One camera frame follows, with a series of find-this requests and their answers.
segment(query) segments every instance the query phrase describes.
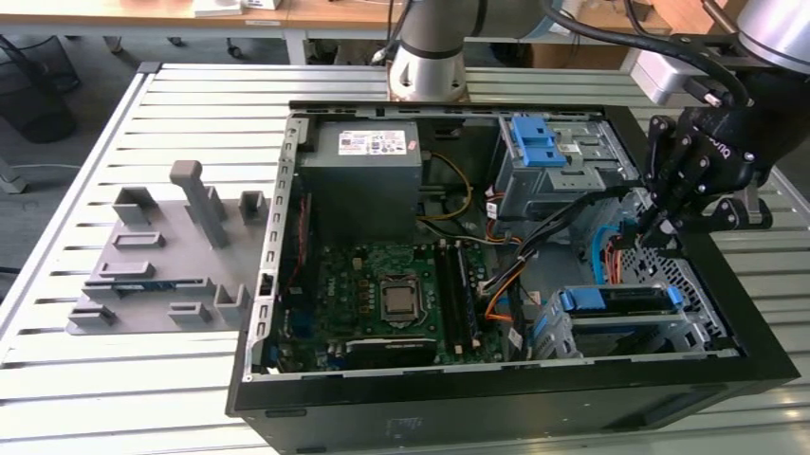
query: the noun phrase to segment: power supply label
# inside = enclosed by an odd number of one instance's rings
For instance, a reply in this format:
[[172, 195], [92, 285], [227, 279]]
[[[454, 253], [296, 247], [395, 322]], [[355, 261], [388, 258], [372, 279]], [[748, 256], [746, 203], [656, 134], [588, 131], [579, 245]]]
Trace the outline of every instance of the power supply label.
[[339, 155], [405, 155], [404, 131], [344, 131]]

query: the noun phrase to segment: slotted aluminum table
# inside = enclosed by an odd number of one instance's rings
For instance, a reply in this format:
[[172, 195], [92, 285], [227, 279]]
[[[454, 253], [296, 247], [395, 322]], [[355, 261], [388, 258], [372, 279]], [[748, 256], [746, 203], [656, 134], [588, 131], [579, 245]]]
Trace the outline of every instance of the slotted aluminum table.
[[[626, 73], [471, 69], [472, 100], [650, 104]], [[384, 100], [381, 70], [167, 64], [137, 74], [0, 305], [0, 453], [271, 453], [224, 415], [236, 333], [72, 337], [65, 316], [111, 234], [121, 186], [160, 199], [177, 159], [205, 165], [220, 197], [269, 195], [289, 100]], [[458, 453], [810, 453], [810, 232], [806, 202], [779, 172], [764, 187], [767, 232], [715, 235], [804, 377], [656, 432], [437, 447]]]

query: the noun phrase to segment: wastebasket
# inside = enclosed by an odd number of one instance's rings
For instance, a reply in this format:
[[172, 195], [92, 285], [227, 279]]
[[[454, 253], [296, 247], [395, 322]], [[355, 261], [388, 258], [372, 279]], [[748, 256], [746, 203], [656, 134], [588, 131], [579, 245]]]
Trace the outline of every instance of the wastebasket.
[[25, 57], [39, 67], [37, 71], [52, 81], [60, 93], [69, 92], [81, 84], [56, 36], [2, 35], [0, 48], [12, 60], [14, 55]]
[[76, 120], [41, 66], [20, 55], [0, 53], [0, 117], [30, 142], [53, 142], [69, 136]]

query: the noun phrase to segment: white box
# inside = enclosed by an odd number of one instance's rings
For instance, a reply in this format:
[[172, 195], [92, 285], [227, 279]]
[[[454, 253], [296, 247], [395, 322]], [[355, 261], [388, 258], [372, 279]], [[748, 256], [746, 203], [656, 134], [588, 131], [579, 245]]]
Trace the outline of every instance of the white box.
[[241, 0], [241, 4], [247, 8], [276, 9], [281, 4], [281, 0]]
[[193, 0], [193, 17], [236, 16], [241, 14], [240, 0]]

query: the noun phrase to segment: green motherboard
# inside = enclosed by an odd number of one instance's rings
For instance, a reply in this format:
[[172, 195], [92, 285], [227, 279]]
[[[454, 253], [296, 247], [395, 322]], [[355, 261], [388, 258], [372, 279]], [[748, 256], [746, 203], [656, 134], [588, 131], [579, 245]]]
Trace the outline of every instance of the green motherboard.
[[[339, 362], [329, 359], [335, 358], [335, 351], [340, 354], [341, 343], [376, 337], [433, 339], [437, 344], [433, 363], [440, 365], [502, 360], [502, 336], [496, 327], [480, 328], [476, 349], [458, 354], [446, 346], [433, 248], [429, 244], [373, 244], [321, 250], [316, 258], [313, 318], [305, 321], [312, 330], [305, 337], [291, 339], [301, 371], [339, 370]], [[476, 244], [464, 246], [462, 251], [470, 284], [475, 287], [486, 278], [483, 251]], [[404, 294], [403, 289], [412, 289], [412, 294]], [[393, 296], [415, 298], [417, 304], [408, 306], [405, 301], [384, 300]], [[400, 320], [403, 313], [391, 312], [399, 309], [413, 311], [404, 317], [407, 320]]]

